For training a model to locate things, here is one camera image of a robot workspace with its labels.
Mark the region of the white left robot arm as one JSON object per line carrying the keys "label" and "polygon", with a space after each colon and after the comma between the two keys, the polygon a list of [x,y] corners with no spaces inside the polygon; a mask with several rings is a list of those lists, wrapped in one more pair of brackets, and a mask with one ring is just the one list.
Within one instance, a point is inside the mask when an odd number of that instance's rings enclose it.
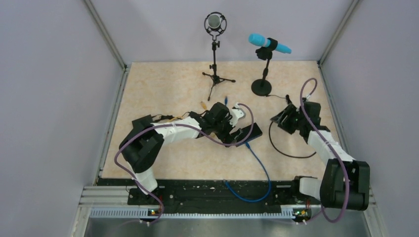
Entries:
{"label": "white left robot arm", "polygon": [[156,123],[148,115],[132,121],[132,130],[120,143],[119,151],[132,169],[134,180],[142,186],[140,198],[146,204],[153,204],[158,199],[158,184],[152,166],[162,146],[212,134],[220,143],[232,144],[236,138],[231,131],[245,116],[238,104],[229,109],[217,102],[210,110],[201,114],[189,112],[180,120]]}

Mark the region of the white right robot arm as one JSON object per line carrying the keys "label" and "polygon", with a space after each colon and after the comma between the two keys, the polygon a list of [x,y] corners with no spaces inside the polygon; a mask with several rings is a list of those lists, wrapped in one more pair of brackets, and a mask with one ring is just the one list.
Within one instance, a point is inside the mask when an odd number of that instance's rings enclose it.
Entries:
{"label": "white right robot arm", "polygon": [[290,198],[295,203],[304,203],[313,197],[325,208],[364,211],[369,206],[370,166],[343,150],[328,127],[321,125],[320,111],[321,105],[317,102],[304,102],[299,108],[288,103],[270,119],[289,134],[298,132],[326,166],[321,180],[297,176]]}

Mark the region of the blue microphone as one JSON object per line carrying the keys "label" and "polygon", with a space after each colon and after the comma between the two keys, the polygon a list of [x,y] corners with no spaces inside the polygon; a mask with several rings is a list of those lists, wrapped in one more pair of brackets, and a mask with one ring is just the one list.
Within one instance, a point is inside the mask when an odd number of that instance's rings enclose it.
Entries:
{"label": "blue microphone", "polygon": [[283,54],[291,54],[292,50],[288,46],[278,43],[276,39],[266,38],[257,33],[250,34],[248,41],[252,45],[259,46],[255,53],[258,59],[266,61],[266,66],[262,72],[262,78],[256,79],[251,84],[251,90],[257,96],[267,96],[272,91],[272,85],[266,78],[269,73],[269,65],[272,59],[273,51]]}

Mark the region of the black network switch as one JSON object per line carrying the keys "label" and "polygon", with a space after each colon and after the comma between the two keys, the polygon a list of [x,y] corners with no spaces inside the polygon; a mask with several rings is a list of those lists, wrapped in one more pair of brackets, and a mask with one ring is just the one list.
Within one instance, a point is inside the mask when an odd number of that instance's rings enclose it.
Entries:
{"label": "black network switch", "polygon": [[[243,140],[249,134],[250,128],[251,128],[251,125],[248,125],[248,126],[243,128],[244,133],[242,134],[242,136],[239,139],[237,139],[237,142]],[[253,128],[251,130],[251,133],[250,133],[249,137],[244,142],[239,143],[238,145],[236,145],[236,147],[244,145],[246,142],[250,142],[250,141],[252,141],[252,140],[254,140],[254,139],[256,139],[256,138],[258,138],[262,135],[263,135],[263,132],[261,131],[258,124],[255,122],[255,123],[253,123]]]}
{"label": "black network switch", "polygon": [[135,120],[131,121],[132,123],[132,127],[133,127],[133,131],[135,131],[136,133],[139,133],[141,131],[143,131],[144,129],[147,129],[149,127],[152,127],[152,123],[153,123],[153,117],[151,115],[146,115],[143,116],[141,118],[137,118]]}

